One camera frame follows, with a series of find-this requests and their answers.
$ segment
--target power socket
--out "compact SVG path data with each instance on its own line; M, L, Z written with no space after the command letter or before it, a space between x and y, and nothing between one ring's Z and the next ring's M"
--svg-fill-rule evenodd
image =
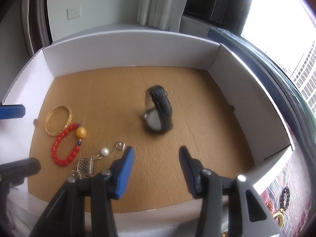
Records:
M67 8L68 20L80 17L80 4Z

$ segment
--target patterned cloth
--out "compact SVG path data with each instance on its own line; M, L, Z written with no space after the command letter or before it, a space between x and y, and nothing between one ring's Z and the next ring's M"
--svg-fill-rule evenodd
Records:
M308 213L311 207L311 185L306 163L296 138L291 133L295 150L269 187L261 194L266 203L273 204L275 213L280 209L280 195L284 187L290 188L289 208L284 212L284 226L282 232L284 237L296 237L307 222Z

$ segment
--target high-rise building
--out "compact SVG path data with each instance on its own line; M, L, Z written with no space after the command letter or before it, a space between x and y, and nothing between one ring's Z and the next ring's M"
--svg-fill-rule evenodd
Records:
M316 45L310 45L290 75L316 117Z

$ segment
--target yellow bead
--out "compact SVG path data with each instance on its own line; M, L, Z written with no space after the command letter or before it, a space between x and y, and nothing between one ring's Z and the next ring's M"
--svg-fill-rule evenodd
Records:
M84 127L79 127L76 131L77 137L78 138L84 138L87 135L87 131Z

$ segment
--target sky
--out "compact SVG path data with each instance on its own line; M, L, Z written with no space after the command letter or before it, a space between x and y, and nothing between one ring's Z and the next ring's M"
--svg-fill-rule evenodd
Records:
M293 71L316 29L298 0L253 0L242 36Z

